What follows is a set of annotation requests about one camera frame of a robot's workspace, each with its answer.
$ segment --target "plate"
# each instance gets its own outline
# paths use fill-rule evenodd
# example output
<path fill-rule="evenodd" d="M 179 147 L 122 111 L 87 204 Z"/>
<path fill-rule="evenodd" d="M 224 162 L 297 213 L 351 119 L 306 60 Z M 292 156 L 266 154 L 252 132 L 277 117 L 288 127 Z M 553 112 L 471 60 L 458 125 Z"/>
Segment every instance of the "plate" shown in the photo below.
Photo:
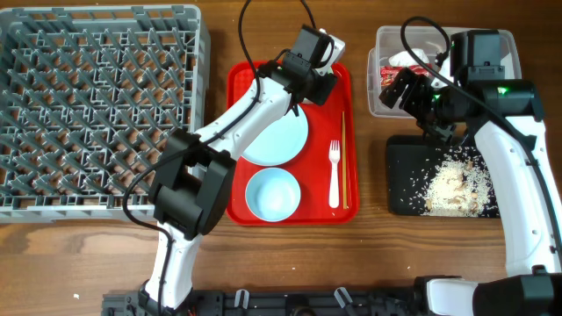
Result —
<path fill-rule="evenodd" d="M 299 203 L 299 182 L 291 173 L 280 168 L 256 172 L 246 186 L 248 208 L 264 221 L 288 219 L 297 210 Z"/>
<path fill-rule="evenodd" d="M 308 138 L 306 114 L 289 111 L 273 122 L 246 148 L 242 157 L 258 166 L 271 167 L 290 161 L 305 146 Z"/>

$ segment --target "red packaging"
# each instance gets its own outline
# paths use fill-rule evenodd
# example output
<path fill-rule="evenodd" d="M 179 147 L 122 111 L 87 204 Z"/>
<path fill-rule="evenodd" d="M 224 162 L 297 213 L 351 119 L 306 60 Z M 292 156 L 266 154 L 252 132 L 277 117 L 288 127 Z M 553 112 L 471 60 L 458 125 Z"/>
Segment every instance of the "red packaging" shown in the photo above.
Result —
<path fill-rule="evenodd" d="M 425 75 L 429 76 L 428 70 L 424 69 L 420 65 L 410 66 L 410 69 L 414 71 L 417 75 Z M 380 87 L 384 88 L 387 85 L 390 85 L 394 77 L 403 69 L 403 67 L 392 67 L 392 66 L 384 66 L 380 68 Z"/>

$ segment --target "gray dish rack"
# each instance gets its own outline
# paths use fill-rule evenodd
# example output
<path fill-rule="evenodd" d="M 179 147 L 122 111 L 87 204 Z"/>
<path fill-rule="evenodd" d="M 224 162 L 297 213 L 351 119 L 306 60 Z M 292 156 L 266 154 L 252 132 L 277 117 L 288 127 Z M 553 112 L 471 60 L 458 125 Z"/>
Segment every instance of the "gray dish rack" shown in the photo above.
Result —
<path fill-rule="evenodd" d="M 168 135 L 203 125 L 210 52 L 193 5 L 0 11 L 0 223 L 125 219 Z"/>

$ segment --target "plastic fork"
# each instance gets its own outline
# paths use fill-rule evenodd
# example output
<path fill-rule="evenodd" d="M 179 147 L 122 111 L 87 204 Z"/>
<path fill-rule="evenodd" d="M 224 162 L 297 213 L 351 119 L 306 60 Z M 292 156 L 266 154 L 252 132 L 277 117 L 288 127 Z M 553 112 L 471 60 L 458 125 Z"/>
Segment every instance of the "plastic fork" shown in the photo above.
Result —
<path fill-rule="evenodd" d="M 337 180 L 337 163 L 340 162 L 340 142 L 338 140 L 330 142 L 328 157 L 332 162 L 332 178 L 330 180 L 328 204 L 331 208 L 336 208 L 340 205 L 340 186 Z"/>

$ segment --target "plastic container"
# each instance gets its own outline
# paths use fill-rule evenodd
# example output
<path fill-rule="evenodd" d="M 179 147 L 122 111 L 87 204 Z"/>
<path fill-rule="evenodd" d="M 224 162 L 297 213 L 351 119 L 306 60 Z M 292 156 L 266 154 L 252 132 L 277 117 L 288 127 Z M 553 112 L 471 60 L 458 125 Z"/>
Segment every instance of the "plastic container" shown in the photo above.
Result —
<path fill-rule="evenodd" d="M 302 104 L 308 119 L 308 138 L 302 150 L 290 161 L 276 166 L 290 172 L 299 182 L 301 196 L 299 207 L 288 219 L 276 223 L 256 217 L 246 203 L 246 187 L 258 171 L 268 167 L 257 166 L 243 157 L 236 164 L 230 204 L 230 219 L 245 226 L 324 225 L 343 224 L 355 217 L 359 210 L 359 184 L 353 126 L 353 103 L 348 70 L 341 64 L 332 69 L 338 76 L 337 85 L 323 106 Z M 232 106 L 248 90 L 254 79 L 247 62 L 234 66 L 228 74 L 227 106 Z M 347 155 L 348 208 L 343 209 L 342 160 L 338 163 L 340 175 L 340 205 L 333 209 L 328 205 L 331 163 L 328 150 L 331 140 L 342 140 L 342 113 L 345 111 L 345 136 Z"/>
<path fill-rule="evenodd" d="M 458 32 L 475 30 L 461 27 L 444 27 L 449 36 Z M 504 65 L 507 71 L 513 69 L 513 78 L 521 79 L 521 66 L 519 65 L 519 55 L 515 47 L 513 34 L 509 31 L 499 30 L 501 41 L 501 58 L 511 54 L 511 62 Z M 412 48 L 421 48 L 428 56 L 432 67 L 436 53 L 445 50 L 443 35 L 432 26 L 409 26 L 406 28 L 407 43 Z M 380 68 L 390 66 L 388 59 L 397 53 L 404 51 L 400 40 L 400 26 L 381 26 L 377 31 L 377 44 L 369 52 L 367 63 L 367 97 L 369 100 L 369 110 L 375 117 L 412 119 L 412 117 L 397 107 L 390 109 L 380 102 L 378 96 L 382 91 L 380 87 Z"/>

